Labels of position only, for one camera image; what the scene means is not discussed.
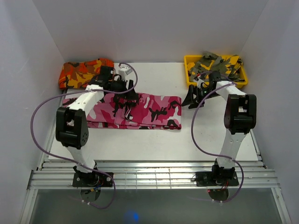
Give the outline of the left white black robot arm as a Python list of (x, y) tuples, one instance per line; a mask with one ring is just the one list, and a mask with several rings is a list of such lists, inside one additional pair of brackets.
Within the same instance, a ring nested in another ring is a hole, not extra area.
[(73, 169), (79, 180), (87, 186), (98, 185), (103, 176), (97, 172), (96, 162), (84, 148), (89, 137), (88, 113), (108, 93), (132, 101), (138, 100), (134, 90), (137, 82), (126, 80), (127, 75), (136, 70), (127, 63), (120, 63), (119, 68), (115, 73), (111, 67), (101, 67), (100, 73), (92, 77), (86, 86), (86, 92), (67, 107), (58, 108), (56, 113), (56, 140), (71, 153), (76, 163)]

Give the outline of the aluminium rail frame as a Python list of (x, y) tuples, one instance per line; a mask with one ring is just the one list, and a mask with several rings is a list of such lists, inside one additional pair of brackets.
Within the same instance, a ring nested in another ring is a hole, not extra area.
[[(291, 218), (282, 196), (281, 186), (273, 169), (263, 163), (255, 136), (250, 136), (250, 144), (257, 161), (241, 161), (244, 171), (243, 189), (267, 188), (274, 197), (282, 223), (290, 224)], [(74, 163), (49, 159), (43, 155), (41, 167), (32, 171), (25, 204), (19, 223), (31, 220), (38, 191), (41, 189), (71, 189)], [(196, 184), (191, 177), (196, 171), (208, 171), (211, 161), (99, 161), (102, 171), (112, 171), (117, 190), (124, 189), (193, 189)]]

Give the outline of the orange camouflage folded trousers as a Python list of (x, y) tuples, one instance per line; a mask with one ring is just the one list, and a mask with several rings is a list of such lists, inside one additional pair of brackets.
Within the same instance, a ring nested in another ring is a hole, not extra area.
[(59, 89), (85, 89), (91, 79), (100, 74), (102, 66), (113, 68), (114, 61), (98, 58), (86, 62), (64, 63), (58, 80)]

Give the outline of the pink camouflage trousers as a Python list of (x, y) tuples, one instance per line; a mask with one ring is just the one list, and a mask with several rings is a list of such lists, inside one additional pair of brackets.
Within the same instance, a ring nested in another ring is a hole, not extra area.
[(108, 93), (87, 116), (89, 128), (171, 129), (182, 128), (181, 98), (139, 93), (138, 101)]

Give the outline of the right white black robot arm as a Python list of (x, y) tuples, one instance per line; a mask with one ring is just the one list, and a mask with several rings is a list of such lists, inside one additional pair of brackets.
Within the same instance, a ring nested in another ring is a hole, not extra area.
[(182, 106), (198, 111), (209, 98), (221, 96), (226, 101), (226, 134), (221, 152), (214, 155), (216, 159), (211, 171), (196, 173), (196, 182), (199, 186), (237, 186), (236, 156), (242, 141), (256, 126), (256, 96), (239, 90), (236, 83), (218, 71), (197, 74), (194, 81), (197, 85), (188, 87)]

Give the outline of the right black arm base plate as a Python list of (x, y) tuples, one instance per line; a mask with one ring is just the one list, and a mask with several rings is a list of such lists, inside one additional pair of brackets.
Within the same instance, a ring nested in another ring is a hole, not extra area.
[(226, 177), (214, 177), (211, 171), (200, 171), (196, 172), (191, 178), (191, 182), (195, 182), (198, 187), (210, 187), (210, 186), (238, 186), (239, 181), (236, 173), (233, 178), (229, 179)]

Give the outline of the yellow plastic bin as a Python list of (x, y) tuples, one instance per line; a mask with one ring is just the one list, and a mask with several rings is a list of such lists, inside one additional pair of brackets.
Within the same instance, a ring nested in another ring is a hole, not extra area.
[(244, 70), (243, 60), (239, 55), (217, 55), (204, 52), (202, 55), (184, 56), (184, 67), (187, 85), (197, 85), (201, 78), (208, 84), (208, 75), (218, 71), (242, 88), (248, 84), (248, 77)]

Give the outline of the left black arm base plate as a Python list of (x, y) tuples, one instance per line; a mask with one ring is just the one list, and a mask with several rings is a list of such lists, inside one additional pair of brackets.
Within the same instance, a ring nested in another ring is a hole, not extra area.
[(112, 182), (112, 177), (113, 173), (108, 172), (107, 173), (109, 176), (105, 174), (99, 174), (99, 173), (75, 173), (72, 181), (72, 186), (73, 187), (112, 187), (113, 182)]

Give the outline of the green yellow camouflage trousers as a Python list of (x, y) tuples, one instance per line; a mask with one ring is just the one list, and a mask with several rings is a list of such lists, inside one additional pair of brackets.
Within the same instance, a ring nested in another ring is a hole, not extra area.
[(199, 59), (186, 64), (190, 82), (194, 82), (195, 77), (205, 72), (204, 78), (206, 78), (209, 71), (218, 71), (234, 82), (244, 82), (240, 75), (242, 66), (243, 61), (238, 55), (220, 56), (208, 51), (203, 52)]

